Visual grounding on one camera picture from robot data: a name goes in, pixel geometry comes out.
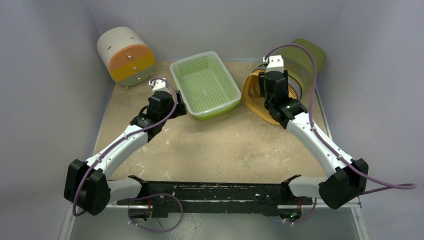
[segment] beige table surface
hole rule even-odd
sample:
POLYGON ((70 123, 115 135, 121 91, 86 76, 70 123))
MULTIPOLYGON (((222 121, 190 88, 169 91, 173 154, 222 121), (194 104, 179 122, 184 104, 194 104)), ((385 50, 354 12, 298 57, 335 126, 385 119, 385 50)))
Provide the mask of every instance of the beige table surface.
MULTIPOLYGON (((158 62, 154 75, 172 83, 169 66, 158 62)), ((225 62, 241 90, 246 76, 259 65, 225 62)), ((96 152, 119 136, 148 104, 148 81, 129 89, 115 85, 97 140, 96 152)), ((302 103, 308 107, 311 89, 302 103)), ((313 118, 325 131, 315 98, 313 118)), ((240 102, 224 115, 199 121, 190 114, 167 121, 162 132, 135 151, 112 175, 136 175, 147 181, 280 183, 301 174, 323 177, 324 172, 302 143, 281 126, 272 125, 240 102)))

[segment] purple cable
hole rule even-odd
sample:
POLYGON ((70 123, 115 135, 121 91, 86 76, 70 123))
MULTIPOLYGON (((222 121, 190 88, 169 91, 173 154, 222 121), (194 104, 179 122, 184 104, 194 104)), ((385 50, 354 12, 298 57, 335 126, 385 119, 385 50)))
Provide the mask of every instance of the purple cable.
POLYGON ((156 229, 151 229, 151 228, 148 228, 148 227, 145 227, 145 226, 141 226, 141 225, 137 224, 136 222, 134 222, 133 219, 131 218, 131 216, 130 216, 130 209, 128 209, 128 219, 129 219, 129 222, 131 224, 133 224, 134 226, 136 226, 136 227, 139 227, 141 229, 147 230, 147 231, 152 232, 152 233, 159 233, 159 234, 170 232, 170 231, 174 230, 176 227, 178 227, 178 225, 180 225, 180 223, 181 223, 181 220, 183 220, 183 214, 184 213, 183 213, 183 205, 181 204, 181 202, 175 196, 173 196, 171 194, 168 194, 168 193, 157 193, 157 194, 153 194, 153 195, 150 195, 150 196, 144 196, 144 197, 138 197, 138 198, 131 198, 131 200, 133 200, 133 201, 141 201, 141 200, 145 200, 145 199, 150 199, 150 198, 158 197, 158 196, 161 196, 161 195, 168 196, 168 197, 171 197, 171 198, 175 199, 175 201, 179 205, 179 209, 181 209, 178 222, 173 227, 168 228, 166 230, 156 230, 156 229))
MULTIPOLYGON (((308 57, 310 58, 310 61, 312 62, 312 66, 313 66, 313 86, 312 86, 312 95, 310 96, 310 101, 309 101, 309 122, 310 122, 310 125, 311 125, 311 127, 312 127, 312 130, 313 130, 313 133, 316 135, 316 137, 321 141, 321 143, 322 144, 324 144, 331 152, 333 152, 336 156, 339 156, 339 153, 334 149, 334 148, 332 148, 329 144, 328 144, 328 142, 326 142, 321 136, 320 136, 320 134, 318 133, 318 131, 315 129, 315 127, 314 127, 314 121, 313 121, 313 119, 312 119, 312 107, 313 107, 313 102, 314 102, 314 94, 315 94, 315 90, 316 90, 316 88, 317 88, 317 66, 316 66, 316 64, 315 64, 315 60, 314 60, 314 58, 312 57, 312 55, 311 55, 311 53, 306 49, 306 48, 304 48, 303 46, 301 46, 301 45, 298 45, 298 44, 294 44, 294 43, 289 43, 289 44, 285 44, 285 45, 281 45, 281 46, 279 46, 279 47, 277 47, 277 48, 275 48, 275 49, 273 49, 272 51, 270 51, 266 56, 265 56, 265 58, 267 59, 274 51, 276 51, 276 50, 278 50, 278 49, 281 49, 281 48, 284 48, 284 47, 288 47, 288 46, 292 46, 292 47, 297 47, 297 48, 300 48, 300 49, 302 49, 307 55, 308 55, 308 57)), ((391 183, 388 183, 388 182, 384 182, 384 181, 381 181, 381 180, 378 180, 378 179, 375 179, 375 178, 373 178, 373 177, 370 177, 370 176, 368 176, 368 175, 366 175, 366 174, 364 174, 363 172, 360 172, 359 170, 357 170, 354 166, 352 166, 348 161, 346 161, 346 159, 344 159, 343 158, 343 156, 341 156, 341 157, 338 157, 338 159, 340 159, 344 164, 346 164, 350 169, 352 169, 352 171, 354 171, 356 174, 358 174, 359 176, 361 176, 361 177, 364 177, 364 178, 366 178, 366 179, 368 179, 368 180, 370 180, 370 181, 372 181, 372 182, 374 182, 374 183, 377 183, 377 184, 380 184, 380 185, 383 185, 383 186, 385 186, 385 187, 380 187, 380 188, 377 188, 377 189, 373 189, 373 190, 369 190, 369 191, 365 191, 364 193, 363 193, 363 195, 365 195, 365 194, 370 194, 370 193, 375 193, 375 192, 379 192, 379 191, 383 191, 383 190, 387 190, 387 189, 402 189, 402 190, 409 190, 409 189, 415 189, 416 187, 417 187, 417 185, 416 184, 414 184, 414 183, 404 183, 404 184, 391 184, 391 183)))
POLYGON ((166 117, 164 117, 162 120, 160 120, 160 121, 158 121, 157 123, 155 123, 155 124, 153 124, 153 125, 150 125, 150 126, 148 126, 148 127, 145 127, 145 128, 143 128, 143 129, 140 129, 140 130, 137 130, 137 131, 133 131, 133 132, 130 132, 130 133, 128 133, 127 135, 126 135, 126 137, 121 137, 120 139, 118 139, 116 142, 114 142, 112 145, 110 145, 106 150, 104 150, 104 152, 102 153, 102 154, 100 154, 100 156, 98 157, 98 160, 96 160, 96 161, 94 161, 93 162, 93 164, 88 168, 88 170, 85 172, 85 174, 84 174, 84 177, 81 179, 81 182, 79 183, 79 185, 78 185, 78 188, 76 189, 76 192, 75 192, 75 197, 74 197, 74 199, 73 199, 73 205, 72 205, 72 214, 75 216, 75 217, 79 217, 79 216, 81 216, 82 214, 84 214, 86 211, 84 210, 84 211, 82 211, 82 212, 80 212, 80 213, 77 213, 77 203, 78 203, 78 197, 79 197, 79 195, 80 195, 80 192, 81 192, 81 189, 83 188, 83 185, 84 185, 84 182, 85 182, 85 180, 87 179, 87 177, 88 177, 88 175, 90 174, 90 172, 91 172, 91 170, 93 170, 93 168, 98 164, 98 163, 101 163, 102 162, 102 159, 112 150, 112 149, 114 149, 117 145, 119 145, 120 143, 122 143, 122 141, 124 141, 124 140, 126 140, 128 137, 131 137, 131 136, 133 136, 133 135, 135 135, 135 134, 139 134, 139 133, 142 133, 142 132, 145 132, 145 131, 147 131, 147 130, 149 130, 149 129, 152 129, 152 128, 155 128, 156 126, 158 126, 158 125, 160 125, 160 124, 162 124, 163 122, 165 122, 166 120, 168 120, 170 117, 171 117, 171 115, 174 113, 174 111, 175 111, 175 109, 177 108, 177 91, 175 90, 175 88, 167 81, 167 80, 165 80, 164 78, 161 78, 161 77, 155 77, 155 78, 153 78, 153 79, 151 79, 151 80, 149 80, 149 83, 151 83, 152 81, 155 81, 155 80, 162 80, 162 81, 164 81, 171 89, 172 89, 172 91, 173 91, 173 94, 174 94, 174 97, 175 97, 175 101, 173 102, 173 107, 172 107, 172 109, 171 109, 171 111, 169 112, 169 114, 166 116, 166 117))

